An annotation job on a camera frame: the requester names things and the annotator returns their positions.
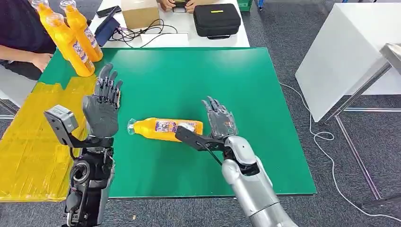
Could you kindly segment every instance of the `green table surface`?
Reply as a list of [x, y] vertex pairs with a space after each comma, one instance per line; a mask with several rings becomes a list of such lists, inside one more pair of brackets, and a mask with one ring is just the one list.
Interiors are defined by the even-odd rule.
[[[277, 194], [313, 194], [316, 188], [265, 48], [103, 49], [123, 80], [120, 129], [114, 141], [116, 175], [110, 197], [230, 196], [220, 165], [208, 152], [141, 135], [129, 119], [189, 119], [210, 127], [202, 99], [217, 98], [233, 112]], [[57, 52], [41, 82], [65, 87], [74, 70]], [[221, 152], [215, 154], [222, 159]]]

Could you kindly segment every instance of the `yellow bottle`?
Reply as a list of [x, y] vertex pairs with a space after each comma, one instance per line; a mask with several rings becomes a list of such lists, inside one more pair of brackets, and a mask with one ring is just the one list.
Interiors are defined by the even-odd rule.
[[82, 77], [89, 77], [95, 72], [95, 66], [88, 59], [72, 30], [64, 23], [63, 15], [53, 13], [46, 18], [52, 26], [54, 38], [60, 51], [64, 53], [76, 73]]
[[53, 14], [53, 10], [49, 7], [49, 2], [47, 0], [32, 0], [31, 5], [36, 9], [39, 14], [40, 22], [42, 23], [43, 27], [46, 29], [47, 33], [49, 34], [50, 38], [56, 43], [54, 38], [54, 31], [51, 25], [49, 25], [46, 21], [46, 17]]
[[87, 19], [78, 11], [75, 0], [62, 0], [60, 8], [65, 11], [67, 23], [75, 33], [88, 58], [92, 62], [100, 61], [103, 58], [103, 52], [87, 26]]
[[129, 134], [140, 134], [149, 139], [155, 140], [168, 140], [181, 142], [175, 137], [175, 132], [180, 123], [187, 123], [195, 129], [195, 133], [202, 135], [203, 123], [192, 120], [172, 120], [172, 119], [158, 119], [147, 118], [143, 121], [136, 121], [131, 119], [128, 122]]

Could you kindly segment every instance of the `yellow plastic sheet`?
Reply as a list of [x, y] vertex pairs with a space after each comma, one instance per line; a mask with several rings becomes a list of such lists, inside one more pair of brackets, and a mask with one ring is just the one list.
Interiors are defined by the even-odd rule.
[[94, 89], [95, 76], [72, 77], [60, 84], [37, 83], [0, 140], [0, 201], [61, 201], [65, 199], [72, 160], [43, 112], [60, 104], [70, 109], [79, 127], [73, 135], [86, 137], [82, 97]]

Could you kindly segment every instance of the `phone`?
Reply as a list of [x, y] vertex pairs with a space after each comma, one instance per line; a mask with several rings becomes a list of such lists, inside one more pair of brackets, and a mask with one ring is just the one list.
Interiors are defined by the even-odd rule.
[[[121, 12], [121, 8], [119, 6], [114, 6], [114, 7], [117, 7], [116, 13]], [[110, 7], [110, 8], [107, 8], [107, 9], [100, 10], [100, 11], [96, 12], [96, 15], [99, 18], [105, 17], [105, 16], [109, 15], [109, 13], [114, 9], [114, 7]]]

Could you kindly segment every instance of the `robotic arm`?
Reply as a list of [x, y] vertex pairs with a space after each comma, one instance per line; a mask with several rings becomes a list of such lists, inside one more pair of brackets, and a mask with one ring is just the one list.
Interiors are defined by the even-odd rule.
[[248, 141], [237, 136], [232, 113], [218, 100], [208, 99], [210, 105], [204, 100], [203, 103], [211, 137], [194, 133], [188, 125], [179, 125], [176, 138], [197, 150], [223, 151], [223, 176], [254, 227], [297, 227], [280, 205], [261, 160]]
[[[117, 72], [110, 75], [112, 68], [112, 64], [107, 64], [101, 69], [95, 93], [84, 97], [82, 109], [89, 133], [86, 140], [80, 141], [71, 134], [78, 123], [70, 110], [57, 105], [44, 112], [60, 143], [70, 147], [70, 155], [74, 160], [65, 206], [67, 224], [63, 227], [102, 224], [114, 178], [112, 136], [118, 131], [117, 112], [122, 85], [122, 81], [114, 84]], [[74, 157], [72, 148], [82, 148], [81, 154]]]

